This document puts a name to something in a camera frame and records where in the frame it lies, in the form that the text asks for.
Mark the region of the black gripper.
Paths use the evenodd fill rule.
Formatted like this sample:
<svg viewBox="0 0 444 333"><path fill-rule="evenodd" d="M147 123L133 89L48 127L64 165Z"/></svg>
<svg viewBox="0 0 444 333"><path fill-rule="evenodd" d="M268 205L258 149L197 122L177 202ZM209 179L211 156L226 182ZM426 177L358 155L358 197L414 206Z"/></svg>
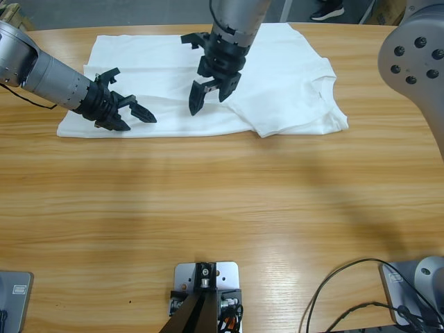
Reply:
<svg viewBox="0 0 444 333"><path fill-rule="evenodd" d="M130 126L121 118L118 109L128 106L132 116L144 123L156 123L155 115L137 102L135 95L120 96L110 91L108 86L90 81L87 93L80 105L73 109L90 121L94 126L109 131L129 131Z"/></svg>
<svg viewBox="0 0 444 333"><path fill-rule="evenodd" d="M237 88L250 46L242 47L227 42L213 32L198 33L197 38L197 45L204 50L197 73L220 81L219 101L224 102ZM206 83L193 81L189 94L189 111L192 116L202 109L207 91Z"/></svg>

